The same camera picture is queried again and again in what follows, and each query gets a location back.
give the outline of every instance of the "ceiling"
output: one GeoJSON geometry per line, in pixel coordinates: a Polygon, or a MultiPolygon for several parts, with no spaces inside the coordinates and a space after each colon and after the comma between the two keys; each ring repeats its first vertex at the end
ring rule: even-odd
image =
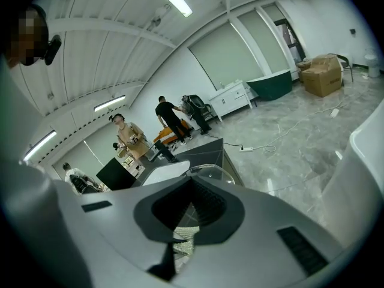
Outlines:
{"type": "Polygon", "coordinates": [[[12,70],[15,82],[45,116],[31,145],[57,135],[31,159],[40,161],[62,142],[121,106],[129,107],[162,62],[217,14],[254,0],[185,0],[185,18],[168,0],[35,0],[47,13],[50,37],[62,46],[51,66],[42,61],[12,70]],[[152,23],[157,9],[161,23],[152,23]],[[124,101],[94,112],[112,97],[124,101]]]}

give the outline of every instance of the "cardboard box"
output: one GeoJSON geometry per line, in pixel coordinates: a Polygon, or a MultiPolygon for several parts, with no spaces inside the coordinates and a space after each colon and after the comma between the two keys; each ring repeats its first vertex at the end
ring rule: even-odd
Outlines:
{"type": "Polygon", "coordinates": [[[297,68],[298,68],[298,75],[299,75],[299,80],[300,82],[303,82],[302,81],[302,72],[304,70],[307,70],[308,68],[311,67],[311,61],[307,61],[307,62],[300,62],[300,63],[297,63],[296,64],[297,68]]]}
{"type": "Polygon", "coordinates": [[[341,67],[336,55],[319,55],[302,72],[305,90],[325,97],[341,88],[341,67]]]}

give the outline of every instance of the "black monitor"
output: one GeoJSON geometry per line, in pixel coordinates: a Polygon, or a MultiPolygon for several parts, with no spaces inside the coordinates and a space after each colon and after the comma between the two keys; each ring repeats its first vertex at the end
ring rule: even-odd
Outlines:
{"type": "Polygon", "coordinates": [[[112,191],[128,189],[136,181],[136,178],[115,158],[112,158],[96,176],[112,191]]]}

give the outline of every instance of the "power strip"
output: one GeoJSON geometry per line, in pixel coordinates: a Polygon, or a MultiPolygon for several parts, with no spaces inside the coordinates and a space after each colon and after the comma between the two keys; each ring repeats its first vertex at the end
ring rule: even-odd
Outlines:
{"type": "Polygon", "coordinates": [[[243,149],[240,148],[240,152],[250,152],[253,151],[253,147],[244,147],[243,149]]]}

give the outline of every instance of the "white trash bin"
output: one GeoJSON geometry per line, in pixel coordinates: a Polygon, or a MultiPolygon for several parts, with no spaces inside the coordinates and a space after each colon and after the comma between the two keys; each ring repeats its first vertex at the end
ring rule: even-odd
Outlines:
{"type": "Polygon", "coordinates": [[[374,53],[368,53],[364,56],[368,65],[368,76],[377,78],[380,75],[379,60],[374,53]]]}

